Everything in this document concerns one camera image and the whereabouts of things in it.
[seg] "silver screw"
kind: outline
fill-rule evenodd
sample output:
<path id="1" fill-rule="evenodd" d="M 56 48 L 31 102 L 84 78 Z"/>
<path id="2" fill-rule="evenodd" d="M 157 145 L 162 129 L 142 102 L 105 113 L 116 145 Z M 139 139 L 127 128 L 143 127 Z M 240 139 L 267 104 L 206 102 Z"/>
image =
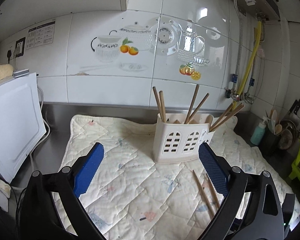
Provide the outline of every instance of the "silver screw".
<path id="1" fill-rule="evenodd" d="M 263 172 L 263 176 L 269 178 L 270 177 L 270 173 L 268 171 L 264 171 Z"/>
<path id="2" fill-rule="evenodd" d="M 240 173 L 241 170 L 240 170 L 239 167 L 233 166 L 233 167 L 232 167 L 232 171 L 235 172 L 235 173 Z"/>
<path id="3" fill-rule="evenodd" d="M 68 173 L 70 171 L 70 167 L 69 166 L 63 167 L 61 171 L 63 173 Z"/>
<path id="4" fill-rule="evenodd" d="M 39 171 L 34 171 L 34 172 L 32 172 L 32 176 L 34 176 L 34 177 L 37 177 L 39 174 L 40 174 Z"/>

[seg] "black plug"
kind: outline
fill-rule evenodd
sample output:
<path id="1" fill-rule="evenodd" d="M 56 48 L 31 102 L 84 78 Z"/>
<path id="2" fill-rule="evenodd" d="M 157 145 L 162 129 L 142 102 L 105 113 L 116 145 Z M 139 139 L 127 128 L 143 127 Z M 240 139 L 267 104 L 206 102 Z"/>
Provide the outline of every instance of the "black plug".
<path id="1" fill-rule="evenodd" d="M 8 64 L 10 64 L 11 55 L 12 55 L 12 52 L 11 52 L 11 49 L 9 49 L 8 52 L 7 52 Z"/>

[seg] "black utensil holder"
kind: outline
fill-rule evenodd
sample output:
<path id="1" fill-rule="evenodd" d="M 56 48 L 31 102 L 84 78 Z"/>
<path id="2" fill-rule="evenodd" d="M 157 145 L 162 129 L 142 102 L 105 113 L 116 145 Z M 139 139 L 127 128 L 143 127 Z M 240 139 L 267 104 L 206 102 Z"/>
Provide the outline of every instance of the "black utensil holder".
<path id="1" fill-rule="evenodd" d="M 262 155 L 271 155 L 276 150 L 280 139 L 281 135 L 274 135 L 268 128 L 266 128 L 265 135 L 259 144 L 259 150 Z"/>

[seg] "blue gripper pad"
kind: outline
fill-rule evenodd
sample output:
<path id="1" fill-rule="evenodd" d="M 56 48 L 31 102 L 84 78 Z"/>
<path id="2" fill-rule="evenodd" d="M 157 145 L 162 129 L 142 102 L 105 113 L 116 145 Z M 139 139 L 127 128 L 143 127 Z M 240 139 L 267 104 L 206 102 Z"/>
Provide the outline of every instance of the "blue gripper pad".
<path id="1" fill-rule="evenodd" d="M 216 191 L 226 197 L 228 191 L 228 177 L 221 169 L 215 158 L 215 153 L 207 143 L 202 143 L 199 147 L 199 159 L 204 166 Z"/>
<path id="2" fill-rule="evenodd" d="M 89 157 L 86 159 L 81 170 L 74 178 L 73 192 L 77 198 L 81 194 L 87 192 L 87 189 L 94 175 L 96 174 L 105 153 L 105 150 L 101 143 L 95 144 L 91 151 L 88 153 Z"/>

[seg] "yellow gas pipe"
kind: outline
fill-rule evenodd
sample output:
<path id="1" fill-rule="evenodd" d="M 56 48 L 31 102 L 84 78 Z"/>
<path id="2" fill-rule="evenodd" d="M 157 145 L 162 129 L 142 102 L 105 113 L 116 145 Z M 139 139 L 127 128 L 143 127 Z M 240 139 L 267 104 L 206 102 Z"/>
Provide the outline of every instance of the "yellow gas pipe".
<path id="1" fill-rule="evenodd" d="M 250 73 L 250 69 L 251 69 L 251 66 L 252 66 L 252 63 L 253 63 L 253 59 L 254 59 L 254 57 L 257 54 L 257 50 L 258 50 L 259 43 L 260 43 L 260 38 L 261 38 L 261 26 L 262 26 L 262 23 L 260 21 L 258 21 L 256 43 L 254 45 L 254 48 L 253 48 L 253 51 L 252 51 L 252 55 L 251 55 L 251 57 L 249 59 L 249 62 L 248 62 L 247 68 L 246 68 L 246 72 L 245 72 L 245 74 L 243 76 L 243 80 L 241 82 L 241 85 L 240 85 L 239 89 L 237 90 L 237 94 L 238 95 L 241 95 L 241 93 L 242 93 L 242 91 L 244 89 L 244 86 L 245 86 L 245 84 L 247 82 L 247 79 L 248 79 L 248 76 L 249 76 L 249 73 Z M 237 105 L 237 102 L 234 101 L 233 106 L 232 106 L 232 110 L 234 110 L 236 108 L 236 105 Z"/>

